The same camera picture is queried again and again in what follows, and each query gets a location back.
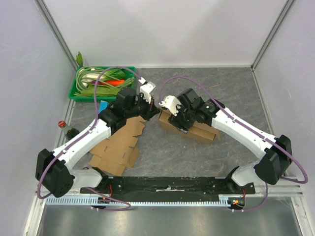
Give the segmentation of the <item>large cardboard box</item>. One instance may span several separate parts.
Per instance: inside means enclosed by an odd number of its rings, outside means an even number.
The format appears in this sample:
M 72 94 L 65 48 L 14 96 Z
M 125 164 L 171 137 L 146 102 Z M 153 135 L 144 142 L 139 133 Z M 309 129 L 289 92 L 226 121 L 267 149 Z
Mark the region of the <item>large cardboard box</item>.
M 166 131 L 206 144 L 211 144 L 215 139 L 221 140 L 221 134 L 219 130 L 209 127 L 204 123 L 195 122 L 189 131 L 184 133 L 168 122 L 170 115 L 170 112 L 164 110 L 162 110 L 159 115 L 158 120 L 161 124 L 161 127 Z

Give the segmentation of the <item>small cardboard box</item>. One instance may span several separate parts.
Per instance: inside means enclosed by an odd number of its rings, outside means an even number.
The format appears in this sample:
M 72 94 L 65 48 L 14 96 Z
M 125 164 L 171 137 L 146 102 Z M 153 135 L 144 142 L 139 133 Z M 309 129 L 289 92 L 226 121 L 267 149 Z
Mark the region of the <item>small cardboard box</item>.
M 90 165 L 115 176 L 122 176 L 125 168 L 132 168 L 139 154 L 138 136 L 142 134 L 145 120 L 134 117 L 111 137 L 90 150 Z

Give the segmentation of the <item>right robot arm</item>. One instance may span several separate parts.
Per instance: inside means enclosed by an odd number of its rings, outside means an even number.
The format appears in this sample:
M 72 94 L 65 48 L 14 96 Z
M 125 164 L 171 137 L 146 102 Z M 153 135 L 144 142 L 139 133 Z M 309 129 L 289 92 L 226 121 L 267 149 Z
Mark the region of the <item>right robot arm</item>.
M 168 121 L 178 130 L 187 133 L 195 122 L 206 124 L 234 138 L 258 158 L 231 171 L 230 178 L 225 181 L 230 193 L 238 193 L 243 186 L 259 179 L 275 185 L 292 163 L 288 157 L 292 153 L 290 138 L 285 135 L 275 137 L 259 130 L 234 115 L 222 103 L 212 99 L 204 101 L 191 88 L 177 97 L 165 97 L 160 105 L 171 113 Z

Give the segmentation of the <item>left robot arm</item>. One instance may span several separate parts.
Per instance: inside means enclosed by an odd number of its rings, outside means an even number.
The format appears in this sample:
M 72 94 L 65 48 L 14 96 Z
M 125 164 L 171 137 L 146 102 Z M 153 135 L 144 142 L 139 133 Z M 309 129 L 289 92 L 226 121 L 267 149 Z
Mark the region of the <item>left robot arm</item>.
M 96 193 L 104 193 L 108 181 L 95 169 L 75 170 L 74 165 L 83 155 L 101 141 L 111 137 L 126 125 L 129 118 L 141 116 L 144 120 L 151 119 L 159 113 L 154 104 L 151 92 L 154 86 L 147 83 L 140 87 L 124 88 L 115 101 L 107 108 L 96 113 L 92 123 L 66 144 L 49 151 L 43 149 L 37 158 L 35 177 L 38 180 L 37 193 L 44 186 L 56 198 L 65 195 L 71 188 L 91 187 Z

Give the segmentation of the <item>blue rectangular box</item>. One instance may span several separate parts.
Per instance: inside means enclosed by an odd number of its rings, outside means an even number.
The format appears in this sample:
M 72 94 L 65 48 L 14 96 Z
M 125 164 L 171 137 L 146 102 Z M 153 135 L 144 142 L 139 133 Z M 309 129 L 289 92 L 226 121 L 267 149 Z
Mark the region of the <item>blue rectangular box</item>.
M 100 114 L 103 110 L 107 108 L 107 106 L 108 106 L 108 102 L 102 100 L 99 105 L 98 113 Z

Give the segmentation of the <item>green asparagus bundle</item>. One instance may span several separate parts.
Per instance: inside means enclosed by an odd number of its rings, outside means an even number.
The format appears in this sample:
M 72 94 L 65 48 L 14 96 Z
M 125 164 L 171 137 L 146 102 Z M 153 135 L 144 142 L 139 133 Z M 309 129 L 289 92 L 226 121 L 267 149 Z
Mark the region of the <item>green asparagus bundle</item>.
M 123 89 L 123 88 L 127 88 L 127 87 L 133 87 L 134 81 L 135 81 L 134 77 L 129 77 L 122 84 L 119 84 L 118 86 L 116 86 L 116 88 Z

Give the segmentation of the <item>orange toy carrot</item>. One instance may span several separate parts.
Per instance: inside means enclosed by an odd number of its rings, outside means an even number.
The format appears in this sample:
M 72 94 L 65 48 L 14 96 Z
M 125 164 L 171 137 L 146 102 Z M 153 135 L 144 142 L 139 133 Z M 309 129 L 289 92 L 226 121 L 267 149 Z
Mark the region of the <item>orange toy carrot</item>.
M 106 84 L 112 85 L 112 86 L 120 86 L 125 82 L 125 80 L 107 80 L 105 81 Z

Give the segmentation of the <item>green lettuce leaf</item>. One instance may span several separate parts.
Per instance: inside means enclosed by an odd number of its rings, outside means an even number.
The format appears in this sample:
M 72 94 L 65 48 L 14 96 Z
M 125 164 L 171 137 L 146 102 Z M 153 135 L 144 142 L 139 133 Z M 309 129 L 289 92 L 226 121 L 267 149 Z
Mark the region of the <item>green lettuce leaf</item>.
M 89 87 L 81 92 L 79 92 L 79 96 L 84 97 L 93 97 L 94 96 L 94 87 Z M 97 87 L 96 88 L 96 96 L 97 97 L 114 97 L 120 91 L 119 88 L 112 87 Z

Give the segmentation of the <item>white toy radish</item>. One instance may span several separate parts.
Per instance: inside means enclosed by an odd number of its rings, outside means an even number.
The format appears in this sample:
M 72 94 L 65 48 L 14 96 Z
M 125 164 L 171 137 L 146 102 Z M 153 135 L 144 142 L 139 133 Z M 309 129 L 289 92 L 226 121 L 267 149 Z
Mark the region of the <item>white toy radish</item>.
M 89 73 L 86 75 L 83 75 L 81 78 L 81 83 L 84 87 L 88 87 L 89 84 L 91 84 L 93 81 L 95 81 L 98 78 L 99 74 L 97 73 Z

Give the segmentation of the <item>green long beans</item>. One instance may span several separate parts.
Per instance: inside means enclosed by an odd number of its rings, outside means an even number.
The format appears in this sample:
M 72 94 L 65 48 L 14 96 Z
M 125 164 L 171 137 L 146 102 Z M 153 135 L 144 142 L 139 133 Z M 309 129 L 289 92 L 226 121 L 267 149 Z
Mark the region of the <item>green long beans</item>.
M 100 75 L 100 73 L 103 71 L 103 69 L 99 68 L 99 67 L 88 67 L 88 66 L 84 66 L 78 69 L 78 71 L 76 72 L 75 75 L 75 86 L 76 89 L 78 90 L 78 92 L 81 92 L 85 89 L 87 89 L 86 87 L 84 87 L 81 83 L 81 78 L 83 75 L 89 74 L 89 73 L 97 73 Z

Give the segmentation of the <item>dark soda bottle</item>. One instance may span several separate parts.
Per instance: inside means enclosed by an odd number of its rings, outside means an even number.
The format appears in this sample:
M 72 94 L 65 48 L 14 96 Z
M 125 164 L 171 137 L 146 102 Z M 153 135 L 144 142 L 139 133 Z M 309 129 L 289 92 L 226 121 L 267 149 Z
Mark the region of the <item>dark soda bottle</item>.
M 69 141 L 79 134 L 79 130 L 69 126 L 64 120 L 58 122 L 59 128 L 63 131 L 65 138 Z

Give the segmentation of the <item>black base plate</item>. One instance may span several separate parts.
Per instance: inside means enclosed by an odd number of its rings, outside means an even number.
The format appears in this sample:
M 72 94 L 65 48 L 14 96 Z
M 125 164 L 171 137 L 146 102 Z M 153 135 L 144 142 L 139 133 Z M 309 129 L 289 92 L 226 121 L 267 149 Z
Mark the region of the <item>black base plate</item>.
M 104 177 L 95 190 L 122 201 L 215 201 L 219 195 L 255 194 L 253 183 L 239 187 L 215 177 Z

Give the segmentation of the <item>left aluminium frame post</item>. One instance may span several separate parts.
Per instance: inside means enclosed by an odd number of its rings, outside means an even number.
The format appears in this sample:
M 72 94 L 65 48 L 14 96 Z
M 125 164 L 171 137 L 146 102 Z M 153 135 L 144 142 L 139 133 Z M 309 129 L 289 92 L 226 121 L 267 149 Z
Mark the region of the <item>left aluminium frame post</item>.
M 43 15 L 45 21 L 47 22 L 50 30 L 52 31 L 54 37 L 56 38 L 57 42 L 59 43 L 62 51 L 66 55 L 68 61 L 70 62 L 71 66 L 76 70 L 78 67 L 78 64 L 68 46 L 66 43 L 57 23 L 55 22 L 50 10 L 48 9 L 48 6 L 46 5 L 44 0 L 34 0 L 35 4 L 39 8 L 41 14 Z

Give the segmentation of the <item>aluminium frame post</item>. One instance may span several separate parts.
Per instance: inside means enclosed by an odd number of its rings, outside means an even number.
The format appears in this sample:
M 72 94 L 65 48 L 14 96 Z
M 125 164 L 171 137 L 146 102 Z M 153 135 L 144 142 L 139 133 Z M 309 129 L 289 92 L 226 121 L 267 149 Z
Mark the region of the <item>aluminium frame post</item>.
M 43 15 L 45 21 L 47 22 L 50 30 L 52 31 L 54 37 L 56 38 L 57 42 L 59 43 L 62 51 L 66 55 L 68 61 L 70 62 L 71 66 L 76 70 L 78 67 L 78 64 L 68 46 L 66 43 L 57 23 L 55 22 L 50 10 L 48 9 L 48 6 L 46 5 L 44 0 L 34 0 L 35 4 L 39 8 L 41 14 Z
M 289 12 L 291 11 L 292 7 L 295 4 L 295 0 L 286 0 L 280 13 L 278 14 L 276 20 L 274 21 L 267 37 L 265 38 L 262 46 L 260 47 L 255 59 L 251 64 L 251 71 L 254 72 L 258 67 L 260 61 L 262 60 L 263 56 L 267 52 L 268 48 L 270 47 L 273 39 L 277 35 L 278 31 L 280 30 L 282 24 L 284 23 L 286 17 L 288 16 Z

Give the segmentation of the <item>right aluminium frame post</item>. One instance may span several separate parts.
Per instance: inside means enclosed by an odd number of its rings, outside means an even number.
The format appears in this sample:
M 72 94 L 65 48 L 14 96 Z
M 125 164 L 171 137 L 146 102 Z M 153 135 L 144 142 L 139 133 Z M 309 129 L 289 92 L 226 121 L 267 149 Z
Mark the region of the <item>right aluminium frame post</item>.
M 286 17 L 288 16 L 289 12 L 291 11 L 292 7 L 295 4 L 295 0 L 286 0 L 280 13 L 278 14 L 276 20 L 274 21 L 267 37 L 265 38 L 262 46 L 260 47 L 255 59 L 251 64 L 251 71 L 254 72 L 258 67 L 260 61 L 262 60 L 263 56 L 267 52 L 268 48 L 270 47 L 273 39 L 277 35 L 278 31 L 280 30 L 282 24 L 284 23 Z

